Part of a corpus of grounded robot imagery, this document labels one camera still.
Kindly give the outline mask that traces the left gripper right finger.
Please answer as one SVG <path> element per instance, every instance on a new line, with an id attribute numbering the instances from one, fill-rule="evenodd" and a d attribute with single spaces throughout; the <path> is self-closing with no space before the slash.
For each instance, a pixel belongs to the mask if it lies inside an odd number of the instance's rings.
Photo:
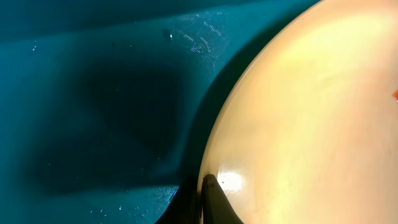
<path id="1" fill-rule="evenodd" d="M 243 224 L 213 174 L 203 178 L 201 204 L 204 224 Z"/>

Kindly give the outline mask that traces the light green round plate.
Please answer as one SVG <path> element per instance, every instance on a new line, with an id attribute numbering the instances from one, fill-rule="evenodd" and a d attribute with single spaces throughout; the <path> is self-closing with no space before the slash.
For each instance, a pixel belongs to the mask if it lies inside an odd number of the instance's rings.
<path id="1" fill-rule="evenodd" d="M 213 126 L 244 223 L 397 222 L 397 1 L 325 0 L 244 71 Z"/>

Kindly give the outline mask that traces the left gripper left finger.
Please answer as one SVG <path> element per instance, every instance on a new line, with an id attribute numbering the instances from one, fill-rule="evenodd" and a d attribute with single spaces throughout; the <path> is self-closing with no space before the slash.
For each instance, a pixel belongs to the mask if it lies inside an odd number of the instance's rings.
<path id="1" fill-rule="evenodd" d="M 187 177 L 155 224 L 199 224 L 197 178 Z"/>

